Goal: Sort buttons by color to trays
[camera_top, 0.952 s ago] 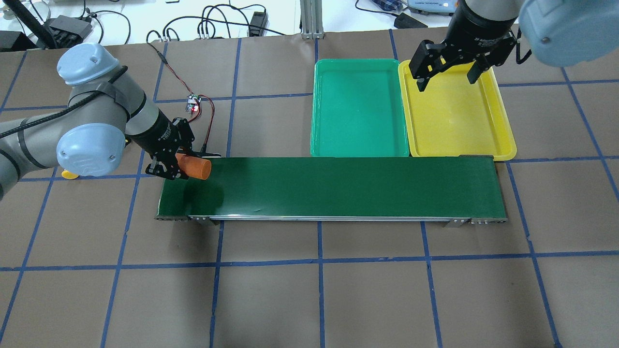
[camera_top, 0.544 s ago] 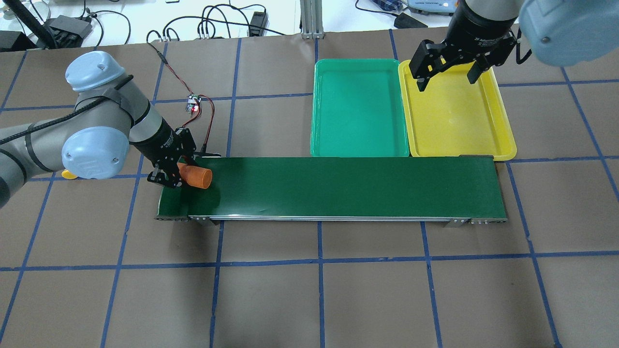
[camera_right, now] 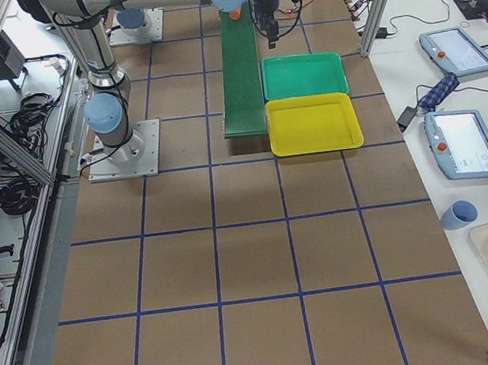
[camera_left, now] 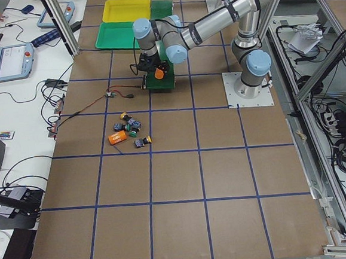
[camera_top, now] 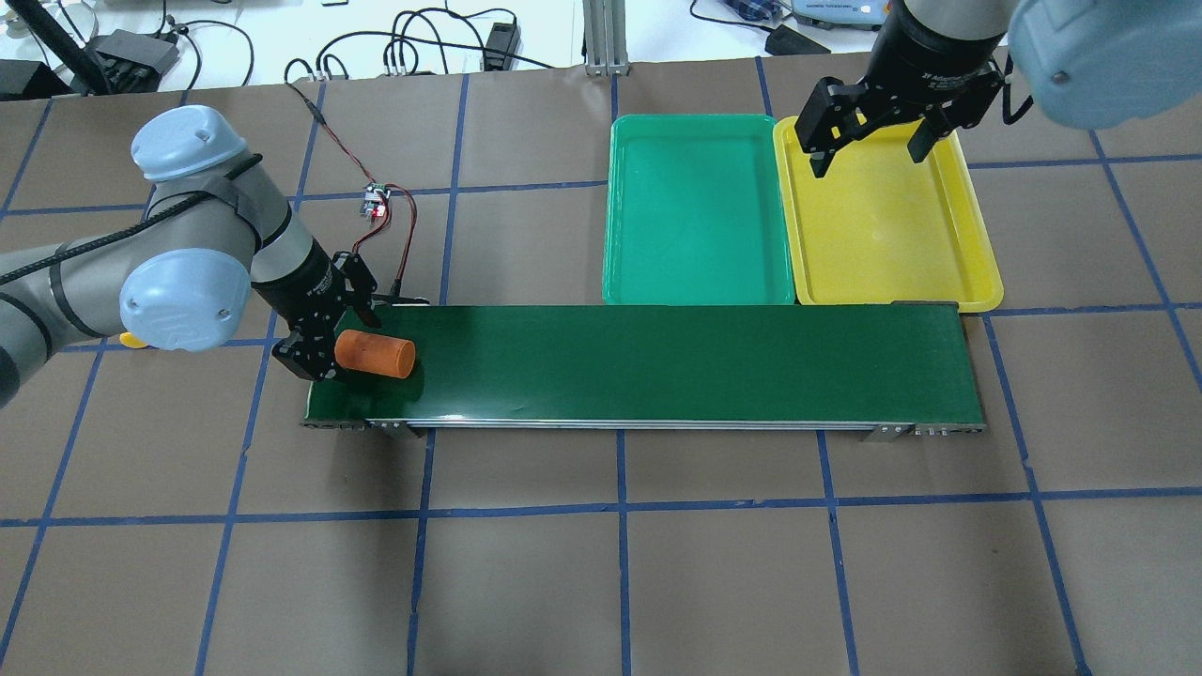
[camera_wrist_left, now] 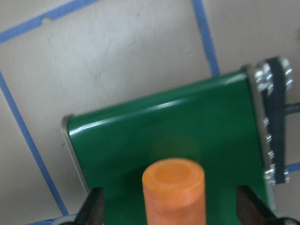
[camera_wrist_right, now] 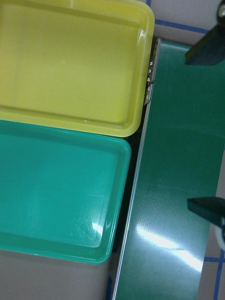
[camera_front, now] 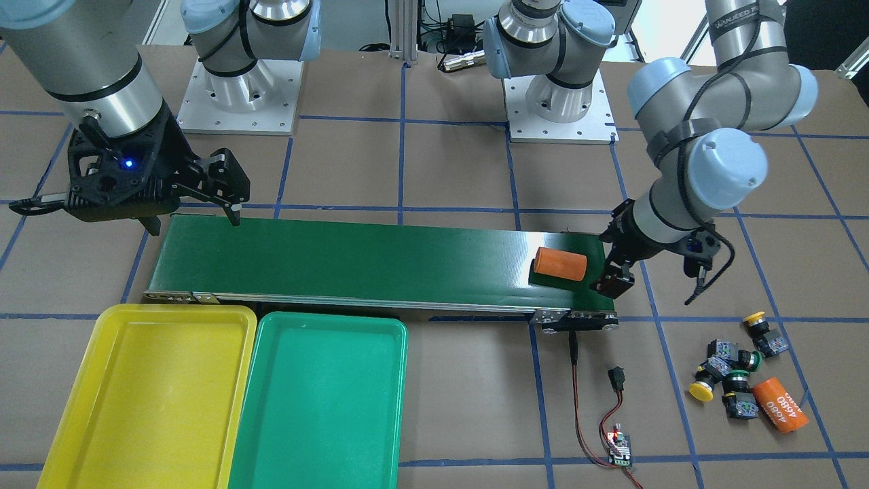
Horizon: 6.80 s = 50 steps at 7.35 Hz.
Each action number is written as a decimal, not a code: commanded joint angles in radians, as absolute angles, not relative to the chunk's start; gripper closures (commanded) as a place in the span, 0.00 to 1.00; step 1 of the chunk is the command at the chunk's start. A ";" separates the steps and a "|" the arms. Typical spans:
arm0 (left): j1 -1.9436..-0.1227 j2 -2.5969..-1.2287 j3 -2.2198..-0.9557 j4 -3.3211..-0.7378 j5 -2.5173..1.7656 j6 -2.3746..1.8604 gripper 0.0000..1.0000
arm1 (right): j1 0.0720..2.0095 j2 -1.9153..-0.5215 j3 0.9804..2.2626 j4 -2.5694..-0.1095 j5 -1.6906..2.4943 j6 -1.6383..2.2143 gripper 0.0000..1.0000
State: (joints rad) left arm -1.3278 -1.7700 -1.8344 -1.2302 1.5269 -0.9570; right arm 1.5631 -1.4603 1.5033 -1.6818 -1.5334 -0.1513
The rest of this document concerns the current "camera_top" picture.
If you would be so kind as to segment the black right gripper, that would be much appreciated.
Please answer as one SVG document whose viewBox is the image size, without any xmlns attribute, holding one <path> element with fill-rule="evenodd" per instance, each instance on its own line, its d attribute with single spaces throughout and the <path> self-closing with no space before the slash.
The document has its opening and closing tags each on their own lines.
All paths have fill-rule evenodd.
<svg viewBox="0 0 1202 676">
<path fill-rule="evenodd" d="M 1002 90 L 994 51 L 1008 19 L 1008 1 L 889 2 L 864 83 L 821 78 L 795 120 L 815 178 L 825 178 L 837 152 L 874 131 L 868 118 L 898 111 L 902 123 L 920 119 L 908 142 L 915 165 L 954 130 L 976 128 Z"/>
</svg>

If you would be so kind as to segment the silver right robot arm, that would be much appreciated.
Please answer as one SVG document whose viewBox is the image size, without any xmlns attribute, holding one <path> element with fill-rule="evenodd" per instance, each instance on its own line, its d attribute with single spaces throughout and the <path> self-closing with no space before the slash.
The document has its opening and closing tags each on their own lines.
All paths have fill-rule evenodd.
<svg viewBox="0 0 1202 676">
<path fill-rule="evenodd" d="M 837 153 L 914 124 L 923 162 L 976 128 L 1008 77 L 1060 128 L 1102 130 L 1150 118 L 1200 93 L 1197 1 L 894 1 L 862 78 L 821 78 L 795 120 L 816 178 Z"/>
</svg>

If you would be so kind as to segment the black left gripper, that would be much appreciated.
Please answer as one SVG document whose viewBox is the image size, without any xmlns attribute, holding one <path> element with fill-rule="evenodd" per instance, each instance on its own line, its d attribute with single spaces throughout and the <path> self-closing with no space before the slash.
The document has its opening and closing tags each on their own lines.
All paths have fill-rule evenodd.
<svg viewBox="0 0 1202 676">
<path fill-rule="evenodd" d="M 254 291 L 288 326 L 288 336 L 273 346 L 273 358 L 310 383 L 344 375 L 334 356 L 334 331 L 347 312 L 371 330 L 382 326 L 373 309 L 377 281 L 359 253 L 328 255 L 313 247 L 293 272 L 278 281 L 256 281 Z"/>
</svg>

